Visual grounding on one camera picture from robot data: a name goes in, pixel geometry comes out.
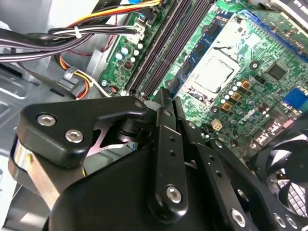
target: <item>cooling fan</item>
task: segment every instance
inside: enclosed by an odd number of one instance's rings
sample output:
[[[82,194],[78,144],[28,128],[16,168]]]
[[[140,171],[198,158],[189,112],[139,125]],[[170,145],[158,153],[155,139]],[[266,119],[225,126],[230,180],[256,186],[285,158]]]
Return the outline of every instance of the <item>cooling fan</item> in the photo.
[[[252,161],[258,178],[304,226],[308,225],[307,137],[308,120],[304,118],[296,121]],[[280,159],[272,164],[276,155]]]

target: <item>white connector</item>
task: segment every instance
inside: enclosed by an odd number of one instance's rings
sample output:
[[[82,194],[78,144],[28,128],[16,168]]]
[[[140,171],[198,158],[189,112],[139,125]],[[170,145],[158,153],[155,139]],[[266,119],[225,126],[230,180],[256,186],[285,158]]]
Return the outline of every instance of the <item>white connector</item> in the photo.
[[[138,22],[134,23],[134,26],[136,27],[137,34],[126,35],[126,38],[128,41],[137,45],[140,40],[144,39],[145,26]]]

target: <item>black ram slot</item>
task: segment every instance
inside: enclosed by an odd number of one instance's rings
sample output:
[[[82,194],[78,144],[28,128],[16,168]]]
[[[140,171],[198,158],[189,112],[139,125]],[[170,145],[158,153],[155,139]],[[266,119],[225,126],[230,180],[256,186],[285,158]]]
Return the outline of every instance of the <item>black ram slot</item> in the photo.
[[[165,20],[160,30],[157,32],[149,53],[146,54],[144,61],[140,64],[140,68],[135,71],[125,86],[125,90],[127,90],[130,94],[134,94],[138,89],[157,56],[163,49],[166,41],[176,28],[177,24],[185,16],[185,12],[187,12],[190,4],[191,1],[189,0],[176,1],[176,4],[174,4],[173,8],[169,11],[168,16],[166,17],[167,20]]]
[[[141,92],[143,92],[143,98],[149,98],[158,88],[159,84],[166,76],[168,70],[173,65],[180,52],[183,50],[192,34],[195,32],[196,28],[206,16],[211,5],[211,1],[199,1],[194,6],[194,9],[191,10],[190,15],[187,18],[193,18],[194,20],[186,20],[185,24],[181,28],[181,31],[185,31],[185,33],[178,33],[177,36],[173,39],[173,46],[170,47],[161,58],[162,61],[152,72],[148,79],[148,84],[144,84],[144,87],[141,90]]]

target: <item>cable tie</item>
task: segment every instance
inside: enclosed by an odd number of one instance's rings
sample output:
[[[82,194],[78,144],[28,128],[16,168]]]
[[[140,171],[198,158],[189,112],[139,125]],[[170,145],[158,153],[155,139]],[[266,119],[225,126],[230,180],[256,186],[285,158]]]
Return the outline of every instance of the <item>cable tie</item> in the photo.
[[[76,38],[78,39],[81,39],[81,37],[82,37],[82,35],[81,35],[81,33],[80,33],[80,31],[79,31],[79,29],[78,29],[78,26],[74,26],[74,30],[75,30],[75,36],[76,36]]]
[[[70,80],[73,75],[75,74],[76,71],[78,71],[79,69],[77,67],[70,67],[66,70],[66,72],[64,73],[64,79],[66,80]]]

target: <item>motherboard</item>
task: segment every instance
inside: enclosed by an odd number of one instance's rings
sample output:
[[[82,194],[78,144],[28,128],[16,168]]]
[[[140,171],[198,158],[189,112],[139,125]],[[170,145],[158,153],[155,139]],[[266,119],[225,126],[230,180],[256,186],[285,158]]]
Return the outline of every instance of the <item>motherboard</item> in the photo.
[[[308,34],[286,13],[245,0],[165,1],[150,13],[131,15],[139,33],[114,46],[100,79],[110,94],[145,101],[168,88],[205,140],[238,156],[308,110]]]

